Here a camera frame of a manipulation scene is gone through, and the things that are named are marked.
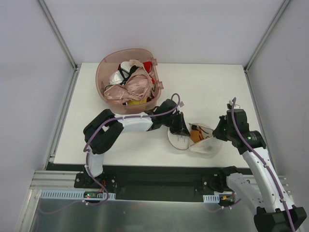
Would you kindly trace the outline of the orange bra black trim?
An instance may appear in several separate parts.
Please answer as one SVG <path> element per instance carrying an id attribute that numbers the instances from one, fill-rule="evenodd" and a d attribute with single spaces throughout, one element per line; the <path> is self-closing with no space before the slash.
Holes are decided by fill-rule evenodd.
<path id="1" fill-rule="evenodd" d="M 198 143 L 212 137 L 212 129 L 199 124 L 190 124 L 190 139 L 193 143 Z"/>

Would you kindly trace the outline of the white mesh laundry bag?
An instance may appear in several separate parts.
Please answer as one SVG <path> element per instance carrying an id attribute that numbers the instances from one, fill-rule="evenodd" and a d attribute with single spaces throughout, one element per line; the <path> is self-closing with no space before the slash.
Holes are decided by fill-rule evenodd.
<path id="1" fill-rule="evenodd" d="M 207 125 L 202 123 L 186 123 L 186 124 L 189 131 L 191 130 L 190 124 L 199 124 L 208 127 Z M 204 156 L 207 159 L 215 157 L 223 147 L 223 141 L 216 139 L 215 137 L 213 137 L 213 135 L 208 139 L 205 139 L 198 143 L 193 143 L 190 137 L 172 134 L 170 133 L 169 129 L 167 129 L 167 138 L 169 144 L 175 149 L 180 151 L 193 152 L 198 154 L 199 156 Z"/>

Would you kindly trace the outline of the pink bra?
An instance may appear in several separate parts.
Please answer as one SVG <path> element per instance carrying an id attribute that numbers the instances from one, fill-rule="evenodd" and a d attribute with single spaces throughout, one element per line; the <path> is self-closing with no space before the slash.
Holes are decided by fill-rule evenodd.
<path id="1" fill-rule="evenodd" d="M 138 74 L 130 77 L 123 86 L 113 85 L 104 91 L 104 96 L 105 99 L 119 104 L 131 100 L 142 101 L 149 96 L 152 87 L 153 82 L 149 75 Z"/>

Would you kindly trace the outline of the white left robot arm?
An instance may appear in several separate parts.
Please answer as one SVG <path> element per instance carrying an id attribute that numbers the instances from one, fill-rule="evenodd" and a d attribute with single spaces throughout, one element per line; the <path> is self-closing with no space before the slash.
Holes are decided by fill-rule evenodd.
<path id="1" fill-rule="evenodd" d="M 122 133 L 153 131 L 165 126 L 172 135 L 189 137 L 183 112 L 179 110 L 181 105 L 181 101 L 167 99 L 160 106 L 138 114 L 119 115 L 110 109 L 103 110 L 83 130 L 86 142 L 83 149 L 86 153 L 85 182 L 91 188 L 100 186 L 105 190 L 101 176 L 104 155 Z"/>

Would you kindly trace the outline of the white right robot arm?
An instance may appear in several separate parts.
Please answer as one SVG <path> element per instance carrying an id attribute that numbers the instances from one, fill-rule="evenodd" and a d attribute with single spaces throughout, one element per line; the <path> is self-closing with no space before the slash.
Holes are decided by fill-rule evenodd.
<path id="1" fill-rule="evenodd" d="M 307 213 L 297 207 L 284 189 L 270 161 L 266 143 L 258 131 L 251 131 L 243 109 L 228 109 L 219 117 L 213 136 L 230 141 L 248 164 L 258 189 L 235 166 L 221 168 L 214 181 L 217 192 L 234 191 L 253 213 L 259 232 L 295 232 Z"/>

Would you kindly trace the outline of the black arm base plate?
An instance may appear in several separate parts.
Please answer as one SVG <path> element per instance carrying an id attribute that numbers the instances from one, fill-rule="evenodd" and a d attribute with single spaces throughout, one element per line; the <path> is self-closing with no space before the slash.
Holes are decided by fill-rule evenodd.
<path id="1" fill-rule="evenodd" d="M 86 171 L 76 175 L 77 189 L 104 186 L 118 200 L 202 202 L 203 196 L 229 191 L 224 174 L 236 171 L 251 175 L 248 168 L 155 167 L 105 165 L 103 173 L 93 180 Z"/>

